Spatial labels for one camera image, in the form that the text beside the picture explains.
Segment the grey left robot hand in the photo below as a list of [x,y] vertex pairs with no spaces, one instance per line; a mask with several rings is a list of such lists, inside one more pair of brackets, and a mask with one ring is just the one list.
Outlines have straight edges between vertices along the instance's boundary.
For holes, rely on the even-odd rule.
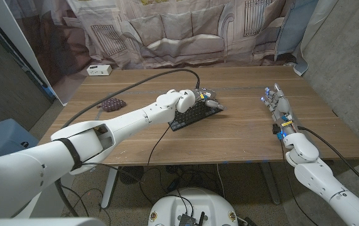
[[216,100],[216,92],[211,89],[194,89],[195,102],[202,102],[208,107],[226,110],[227,108]]

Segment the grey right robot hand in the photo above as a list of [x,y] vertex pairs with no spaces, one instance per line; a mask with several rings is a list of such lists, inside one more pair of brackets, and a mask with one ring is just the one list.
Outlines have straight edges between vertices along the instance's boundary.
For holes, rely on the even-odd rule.
[[272,119],[276,124],[273,128],[273,133],[279,139],[297,132],[290,103],[277,83],[274,84],[273,90],[266,87],[265,96],[260,99],[272,114]]

